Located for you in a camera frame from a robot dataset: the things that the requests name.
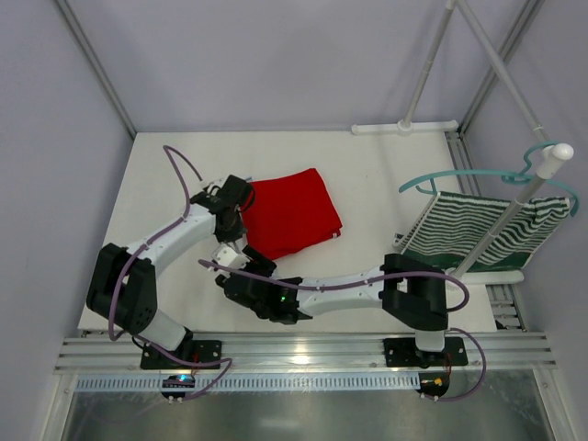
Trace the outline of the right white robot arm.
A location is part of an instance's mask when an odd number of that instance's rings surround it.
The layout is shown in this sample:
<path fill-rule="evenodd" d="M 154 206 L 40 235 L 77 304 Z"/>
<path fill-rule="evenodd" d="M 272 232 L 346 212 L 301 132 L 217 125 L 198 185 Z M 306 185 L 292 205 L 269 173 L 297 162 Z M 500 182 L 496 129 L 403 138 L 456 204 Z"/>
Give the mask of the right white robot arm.
<path fill-rule="evenodd" d="M 448 329 L 447 275 L 402 254 L 352 276 L 272 278 L 277 266 L 247 248 L 249 261 L 215 279 L 228 300 L 260 320 L 293 325 L 335 311 L 378 309 L 414 330 L 420 358 L 440 356 Z"/>

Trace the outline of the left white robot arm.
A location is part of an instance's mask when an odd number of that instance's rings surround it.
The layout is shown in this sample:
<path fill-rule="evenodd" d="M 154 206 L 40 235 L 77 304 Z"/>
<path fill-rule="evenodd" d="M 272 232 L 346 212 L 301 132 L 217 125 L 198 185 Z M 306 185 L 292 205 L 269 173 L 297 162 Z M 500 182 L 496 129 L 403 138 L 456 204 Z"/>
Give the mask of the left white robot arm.
<path fill-rule="evenodd" d="M 100 250 L 86 307 L 107 320 L 109 336 L 119 328 L 169 356 L 179 366 L 195 362 L 193 333 L 159 309 L 157 278 L 192 246 L 213 237 L 230 245 L 245 235 L 242 214 L 253 206 L 254 187 L 235 175 L 218 186 L 186 196 L 178 219 L 126 246 Z"/>

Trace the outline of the red trousers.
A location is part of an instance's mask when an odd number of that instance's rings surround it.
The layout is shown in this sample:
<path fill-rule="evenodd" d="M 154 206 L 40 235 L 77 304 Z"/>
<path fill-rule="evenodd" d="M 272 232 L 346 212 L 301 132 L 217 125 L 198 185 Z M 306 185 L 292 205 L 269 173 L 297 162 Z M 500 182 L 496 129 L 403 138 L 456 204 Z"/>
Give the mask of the red trousers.
<path fill-rule="evenodd" d="M 246 240 L 276 260 L 337 238 L 343 223 L 315 168 L 252 183 L 254 202 L 243 212 Z"/>

